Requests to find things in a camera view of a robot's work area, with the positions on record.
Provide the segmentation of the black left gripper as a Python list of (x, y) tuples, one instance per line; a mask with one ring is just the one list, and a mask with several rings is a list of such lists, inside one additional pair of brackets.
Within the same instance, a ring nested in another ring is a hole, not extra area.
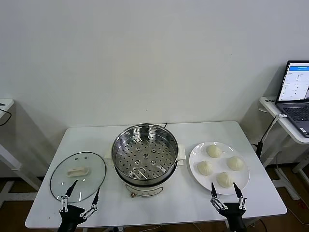
[(67, 189), (65, 194), (60, 196), (61, 208), (59, 212), (62, 222), (57, 230), (58, 232), (75, 232), (79, 224), (84, 223), (85, 219), (88, 219), (98, 210), (97, 204), (99, 201), (100, 188), (98, 188), (95, 194), (91, 207), (86, 211), (83, 208), (68, 205), (68, 199), (71, 196), (77, 182), (78, 180), (75, 180), (74, 183)]

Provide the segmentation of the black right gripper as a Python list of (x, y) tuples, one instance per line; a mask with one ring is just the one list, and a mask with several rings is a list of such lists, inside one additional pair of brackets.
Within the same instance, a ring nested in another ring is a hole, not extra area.
[(243, 196), (241, 189), (237, 184), (233, 183), (238, 202), (223, 203), (219, 200), (214, 183), (211, 183), (211, 204), (219, 212), (219, 214), (227, 219), (229, 229), (231, 232), (243, 232), (244, 222), (242, 216), (246, 210), (247, 198)]

